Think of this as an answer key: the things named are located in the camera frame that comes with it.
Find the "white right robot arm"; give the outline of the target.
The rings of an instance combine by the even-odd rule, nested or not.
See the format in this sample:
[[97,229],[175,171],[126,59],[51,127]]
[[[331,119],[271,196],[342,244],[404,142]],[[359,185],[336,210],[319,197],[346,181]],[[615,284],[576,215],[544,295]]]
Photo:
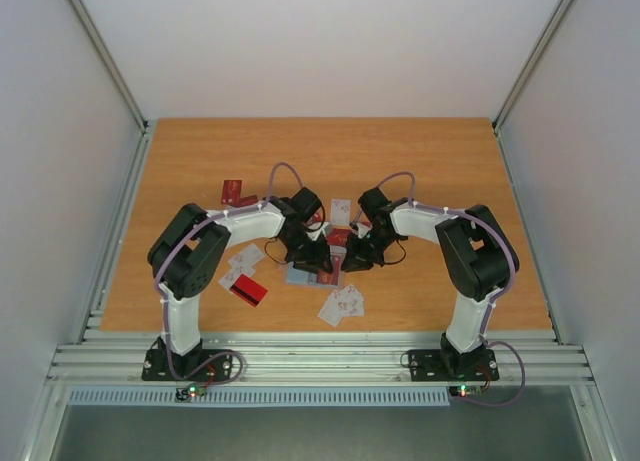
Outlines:
[[517,255],[491,210],[485,205],[468,210],[432,207],[405,198],[391,202],[361,197],[358,205],[371,226],[366,232],[349,234],[341,270],[350,273],[387,265],[387,248],[407,238],[438,245],[457,291],[441,364],[450,376],[467,375],[476,366],[474,350],[485,342],[496,300],[508,292],[519,270]]

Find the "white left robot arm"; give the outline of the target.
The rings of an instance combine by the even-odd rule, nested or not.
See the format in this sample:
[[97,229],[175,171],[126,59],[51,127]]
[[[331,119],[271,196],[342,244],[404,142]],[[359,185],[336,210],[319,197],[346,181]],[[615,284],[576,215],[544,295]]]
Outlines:
[[169,349],[165,365],[170,372],[189,379],[200,370],[202,356],[195,349],[201,341],[200,293],[213,280],[226,249],[274,238],[286,248],[286,262],[312,273],[333,270],[323,233],[328,224],[308,225],[323,211],[319,200],[287,197],[223,211],[206,211],[194,203],[178,210],[147,255],[163,304],[161,337]]

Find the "white card under arm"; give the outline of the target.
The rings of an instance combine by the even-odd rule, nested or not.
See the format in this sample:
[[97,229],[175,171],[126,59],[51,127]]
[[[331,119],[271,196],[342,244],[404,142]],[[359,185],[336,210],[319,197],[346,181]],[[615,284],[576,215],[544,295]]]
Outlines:
[[229,291],[241,275],[251,278],[255,273],[255,265],[264,258],[265,254],[257,245],[248,245],[229,260],[230,268],[219,279],[219,284]]

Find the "pink leather card holder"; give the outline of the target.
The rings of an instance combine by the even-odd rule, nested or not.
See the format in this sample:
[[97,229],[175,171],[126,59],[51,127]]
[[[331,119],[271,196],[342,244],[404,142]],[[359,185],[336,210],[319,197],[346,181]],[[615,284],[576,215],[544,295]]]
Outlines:
[[[341,260],[341,264],[342,261],[344,259],[345,254],[344,253],[332,253],[332,255],[340,255],[342,260]],[[343,272],[341,271],[341,277],[340,277],[340,285],[336,288],[333,288],[331,286],[321,286],[319,284],[316,283],[316,275],[317,273],[310,273],[307,271],[303,271],[301,269],[298,269],[294,266],[293,263],[289,263],[287,265],[287,270],[286,270],[286,277],[285,277],[285,282],[287,284],[290,285],[296,285],[296,286],[304,286],[304,287],[315,287],[315,288],[327,288],[327,289],[341,289],[343,287]]]

